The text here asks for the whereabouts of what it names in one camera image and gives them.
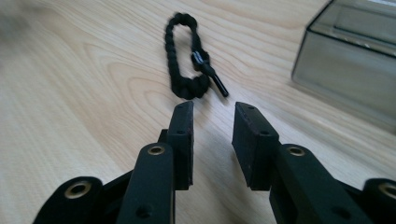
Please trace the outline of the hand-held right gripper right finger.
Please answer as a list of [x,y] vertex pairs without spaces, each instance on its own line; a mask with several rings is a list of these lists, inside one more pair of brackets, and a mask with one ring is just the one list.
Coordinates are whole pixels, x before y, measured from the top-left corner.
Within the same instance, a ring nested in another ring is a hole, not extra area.
[[235,103],[232,145],[247,186],[269,190],[273,157],[280,146],[279,134],[257,107]]

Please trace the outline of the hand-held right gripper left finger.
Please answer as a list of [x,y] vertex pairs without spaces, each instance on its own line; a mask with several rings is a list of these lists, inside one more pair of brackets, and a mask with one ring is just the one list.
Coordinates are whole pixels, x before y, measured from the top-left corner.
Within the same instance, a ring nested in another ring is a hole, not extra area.
[[188,190],[193,174],[193,102],[174,108],[169,127],[162,129],[159,142],[174,150],[175,190]]

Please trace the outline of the clear grey plastic box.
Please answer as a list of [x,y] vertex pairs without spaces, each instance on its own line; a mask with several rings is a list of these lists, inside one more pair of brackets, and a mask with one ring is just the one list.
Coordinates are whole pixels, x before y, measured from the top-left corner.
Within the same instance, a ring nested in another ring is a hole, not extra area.
[[291,78],[396,133],[396,0],[330,0],[307,24]]

